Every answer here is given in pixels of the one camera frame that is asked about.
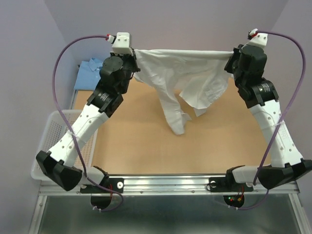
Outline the white long sleeve shirt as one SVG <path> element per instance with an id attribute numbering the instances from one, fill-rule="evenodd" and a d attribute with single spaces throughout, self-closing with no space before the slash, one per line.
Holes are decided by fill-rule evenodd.
<path id="1" fill-rule="evenodd" d="M 230 74 L 224 68 L 231 51 L 136 49 L 135 55 L 140 68 L 135 79 L 156 90 L 166 121 L 176 135 L 184 134 L 191 117 L 181 109 L 175 90 L 198 117 L 228 87 Z"/>

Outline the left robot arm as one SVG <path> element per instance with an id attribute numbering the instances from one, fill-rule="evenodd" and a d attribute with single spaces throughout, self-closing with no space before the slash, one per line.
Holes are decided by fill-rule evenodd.
<path id="1" fill-rule="evenodd" d="M 80 149 L 120 106 L 133 74 L 139 71 L 134 49 L 126 54 L 111 53 L 103 62 L 100 80 L 77 120 L 54 146 L 36 155 L 43 174 L 65 191 L 82 184 L 87 168 L 74 166 Z"/>

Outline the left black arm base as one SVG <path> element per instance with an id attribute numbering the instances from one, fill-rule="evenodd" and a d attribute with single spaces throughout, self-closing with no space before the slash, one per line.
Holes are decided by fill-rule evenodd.
<path id="1" fill-rule="evenodd" d="M 113 177 L 104 179 L 99 186 L 92 183 L 81 185 L 79 192 L 90 195 L 90 203 L 93 210 L 108 212 L 116 210 L 124 203 L 122 195 L 124 184 L 124 178 Z"/>

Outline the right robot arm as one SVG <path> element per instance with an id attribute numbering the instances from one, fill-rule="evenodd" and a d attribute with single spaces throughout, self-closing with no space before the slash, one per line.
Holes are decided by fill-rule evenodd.
<path id="1" fill-rule="evenodd" d="M 279 97 L 273 83 L 262 75 L 267 56 L 254 45 L 239 45 L 225 66 L 234 77 L 235 86 L 247 109 L 256 119 L 268 144 L 265 155 L 271 156 L 256 166 L 238 166 L 227 171 L 224 184 L 236 190 L 242 183 L 257 184 L 270 190 L 295 181 L 312 170 L 312 161 L 305 160 L 296 148 L 285 121 L 282 120 Z"/>

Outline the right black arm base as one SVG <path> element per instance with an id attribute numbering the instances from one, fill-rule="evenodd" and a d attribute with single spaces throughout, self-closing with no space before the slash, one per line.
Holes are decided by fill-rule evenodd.
<path id="1" fill-rule="evenodd" d="M 245 202 L 245 193 L 253 192 L 254 188 L 248 187 L 245 183 L 229 182 L 225 177 L 213 177 L 209 179 L 206 190 L 211 193 L 224 193 L 226 205 L 241 208 Z"/>

